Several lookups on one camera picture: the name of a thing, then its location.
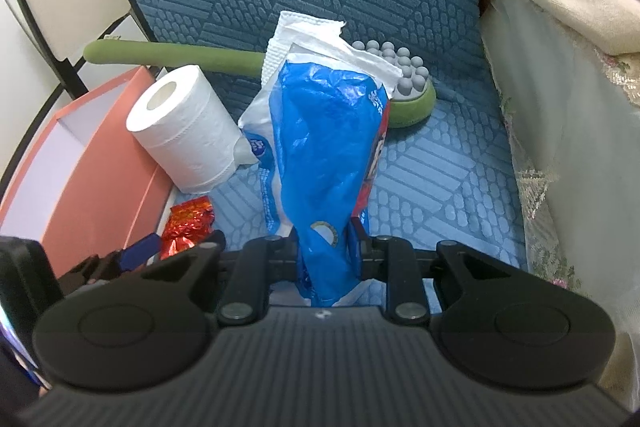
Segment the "pink cardboard box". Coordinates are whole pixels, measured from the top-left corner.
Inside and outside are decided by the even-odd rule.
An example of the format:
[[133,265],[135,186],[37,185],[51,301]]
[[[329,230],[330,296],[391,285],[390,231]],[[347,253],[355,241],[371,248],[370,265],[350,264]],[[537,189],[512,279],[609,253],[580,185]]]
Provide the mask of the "pink cardboard box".
[[56,277],[156,231],[172,182],[125,126],[153,82],[140,67],[74,100],[16,172],[0,234],[40,241]]

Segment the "white sheer fabric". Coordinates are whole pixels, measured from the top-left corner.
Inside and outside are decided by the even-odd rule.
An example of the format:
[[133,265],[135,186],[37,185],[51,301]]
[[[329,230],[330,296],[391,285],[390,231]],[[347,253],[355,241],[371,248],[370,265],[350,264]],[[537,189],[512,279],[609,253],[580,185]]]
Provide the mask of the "white sheer fabric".
[[503,101],[530,269],[613,318],[601,384],[640,406],[640,54],[609,57],[530,0],[481,19]]

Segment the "gray massage knob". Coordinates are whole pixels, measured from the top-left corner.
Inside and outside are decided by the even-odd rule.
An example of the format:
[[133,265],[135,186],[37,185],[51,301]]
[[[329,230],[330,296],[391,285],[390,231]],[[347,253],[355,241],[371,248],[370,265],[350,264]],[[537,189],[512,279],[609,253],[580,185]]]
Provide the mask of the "gray massage knob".
[[398,81],[398,87],[396,89],[398,92],[404,96],[408,96],[411,94],[411,90],[414,88],[414,84],[412,83],[410,78],[403,76]]
[[418,92],[422,92],[424,86],[427,84],[427,79],[424,78],[421,74],[414,74],[412,78],[412,83],[414,84],[415,90]]

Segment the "shiny red foil wrapper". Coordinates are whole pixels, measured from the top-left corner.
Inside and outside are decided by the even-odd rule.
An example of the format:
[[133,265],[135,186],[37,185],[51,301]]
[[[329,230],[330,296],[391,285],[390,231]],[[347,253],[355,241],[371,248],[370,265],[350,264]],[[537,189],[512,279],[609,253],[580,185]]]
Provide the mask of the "shiny red foil wrapper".
[[160,259],[171,257],[204,241],[211,233],[215,217],[213,205],[207,196],[172,206],[161,236]]

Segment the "toilet paper roll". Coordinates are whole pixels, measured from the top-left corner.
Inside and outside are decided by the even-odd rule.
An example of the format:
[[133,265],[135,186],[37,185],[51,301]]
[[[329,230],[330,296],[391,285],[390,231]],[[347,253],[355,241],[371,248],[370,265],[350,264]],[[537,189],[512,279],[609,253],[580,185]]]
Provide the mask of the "toilet paper roll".
[[187,194],[209,192],[251,147],[197,66],[171,71],[149,87],[127,117],[127,130]]

